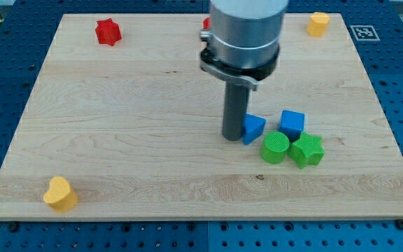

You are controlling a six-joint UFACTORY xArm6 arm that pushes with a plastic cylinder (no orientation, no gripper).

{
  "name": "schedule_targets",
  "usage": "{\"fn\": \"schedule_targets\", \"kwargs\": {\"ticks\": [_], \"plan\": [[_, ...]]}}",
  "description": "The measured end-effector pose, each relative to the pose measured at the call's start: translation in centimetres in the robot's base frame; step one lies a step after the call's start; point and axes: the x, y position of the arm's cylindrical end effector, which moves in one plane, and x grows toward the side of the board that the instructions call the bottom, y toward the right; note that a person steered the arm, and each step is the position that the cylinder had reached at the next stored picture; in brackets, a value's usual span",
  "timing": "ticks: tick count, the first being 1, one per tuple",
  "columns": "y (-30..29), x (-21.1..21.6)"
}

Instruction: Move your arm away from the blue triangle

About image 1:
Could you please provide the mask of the red block behind arm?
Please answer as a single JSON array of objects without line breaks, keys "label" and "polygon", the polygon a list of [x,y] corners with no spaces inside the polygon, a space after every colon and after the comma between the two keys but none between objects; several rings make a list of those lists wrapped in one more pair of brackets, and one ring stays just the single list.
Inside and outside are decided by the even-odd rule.
[{"label": "red block behind arm", "polygon": [[210,29],[211,26],[211,19],[210,17],[206,17],[202,23],[202,29]]}]

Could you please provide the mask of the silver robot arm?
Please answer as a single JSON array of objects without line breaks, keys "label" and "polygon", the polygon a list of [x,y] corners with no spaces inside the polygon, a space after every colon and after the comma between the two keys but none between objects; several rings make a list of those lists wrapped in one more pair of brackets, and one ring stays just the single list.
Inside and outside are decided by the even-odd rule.
[{"label": "silver robot arm", "polygon": [[216,78],[255,91],[276,67],[288,0],[210,0],[210,27],[200,67]]}]

